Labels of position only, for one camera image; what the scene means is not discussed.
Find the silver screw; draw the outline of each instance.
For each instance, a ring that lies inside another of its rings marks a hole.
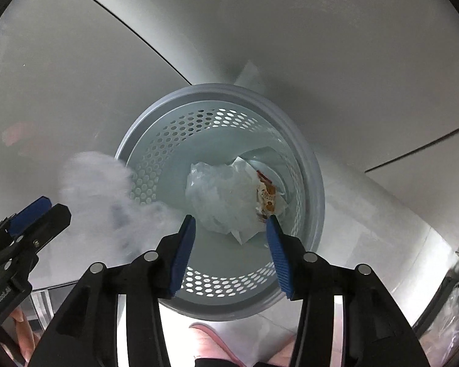
[[[156,261],[158,259],[158,253],[156,251],[148,251],[144,255],[144,260],[151,262],[151,261]]]
[[[304,254],[304,257],[302,257],[302,259],[304,259],[306,262],[316,262],[318,261],[318,256],[314,253],[314,252],[306,252],[306,254]]]
[[[359,270],[360,273],[365,274],[366,276],[368,274],[372,273],[371,267],[369,265],[366,265],[366,264],[359,265],[358,270]]]
[[[92,273],[99,273],[102,271],[103,268],[104,268],[104,265],[101,264],[100,262],[95,262],[94,264],[90,265],[90,271]]]

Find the black grout line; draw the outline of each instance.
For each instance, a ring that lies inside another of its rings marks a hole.
[[[93,2],[95,2],[96,4],[100,5],[103,9],[105,9],[108,13],[110,13],[114,18],[116,18],[119,22],[121,22],[124,26],[126,26],[129,30],[131,30],[136,36],[138,36],[138,38],[143,41],[143,43],[145,43],[148,47],[150,47],[153,51],[155,51],[158,56],[160,58],[162,58],[166,63],[168,63],[168,65],[173,69],[175,70],[186,82],[187,84],[189,85],[192,85],[192,83],[187,79],[185,78],[185,76],[179,72],[175,67],[174,65],[172,65],[169,61],[167,61],[167,59],[165,59],[165,57],[160,54],[160,52],[158,52],[157,50],[155,50],[155,48],[153,48],[152,45],[150,45],[150,43],[148,43],[148,41],[146,41],[143,37],[140,36],[139,33],[137,33],[132,27],[130,27],[126,22],[124,22],[120,17],[118,17],[115,13],[113,13],[110,9],[108,9],[105,5],[103,5],[102,3],[100,3],[99,1],[97,0],[92,0]]]
[[[454,131],[449,132],[448,134],[446,134],[446,135],[444,135],[444,136],[441,136],[440,138],[438,138],[438,139],[436,139],[436,140],[434,140],[434,141],[432,141],[432,142],[430,142],[430,143],[427,143],[426,145],[420,146],[419,148],[417,148],[417,149],[415,149],[415,150],[412,150],[411,152],[405,153],[405,154],[403,154],[403,155],[401,155],[401,156],[399,156],[399,157],[396,157],[396,158],[394,158],[394,159],[392,159],[392,160],[389,160],[389,161],[387,161],[387,162],[385,162],[385,163],[382,163],[382,164],[380,164],[380,165],[377,165],[377,166],[375,166],[375,167],[372,167],[372,168],[370,168],[370,169],[368,169],[368,170],[365,170],[364,172],[367,174],[368,172],[371,172],[371,171],[373,171],[373,170],[377,170],[378,168],[384,167],[385,165],[394,163],[395,161],[398,161],[398,160],[401,160],[401,159],[403,159],[403,158],[405,158],[405,157],[411,156],[412,154],[421,152],[422,150],[425,150],[425,149],[427,149],[427,148],[429,148],[429,147],[431,147],[431,146],[434,146],[434,145],[436,145],[437,143],[441,143],[441,142],[447,140],[448,138],[451,138],[451,137],[453,137],[454,135],[457,135],[458,133],[459,133],[459,128],[457,128],[457,129],[454,130]]]

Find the gray plastic basket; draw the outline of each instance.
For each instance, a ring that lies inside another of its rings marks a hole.
[[[135,172],[133,199],[161,200],[184,213],[191,213],[190,164],[230,164],[237,156],[277,184],[289,204],[279,217],[283,230],[316,250],[324,220],[319,165],[292,121],[259,94],[226,84],[175,91],[141,114],[116,154]],[[198,224],[182,288],[162,302],[187,316],[224,321],[251,316],[281,297],[264,233],[241,246],[231,234]]]

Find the floor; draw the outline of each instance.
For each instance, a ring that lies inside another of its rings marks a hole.
[[[457,260],[448,244],[426,222],[364,174],[317,155],[323,173],[326,215],[318,254],[331,264],[369,264],[413,324]],[[242,320],[207,322],[247,366],[266,361],[297,331],[301,302],[282,299]],[[331,365],[341,360],[341,297],[335,297]],[[160,313],[173,367],[193,365],[186,330],[195,320],[163,306]],[[119,331],[119,365],[127,364]]]

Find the ridged blue pad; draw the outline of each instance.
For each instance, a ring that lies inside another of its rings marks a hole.
[[[39,197],[10,220],[8,232],[11,237],[19,237],[30,225],[47,213],[52,207],[51,200]]]
[[[190,253],[196,239],[196,220],[190,217],[189,222],[184,221],[182,223],[181,230],[183,230],[181,233],[182,239],[180,240],[175,258],[172,261],[170,272],[169,291],[172,296],[180,289],[184,280],[185,270],[187,269]]]
[[[291,267],[282,248],[279,233],[282,232],[277,218],[273,215],[267,219],[267,242],[274,262],[275,272],[279,280],[280,289],[291,298],[294,294]]]

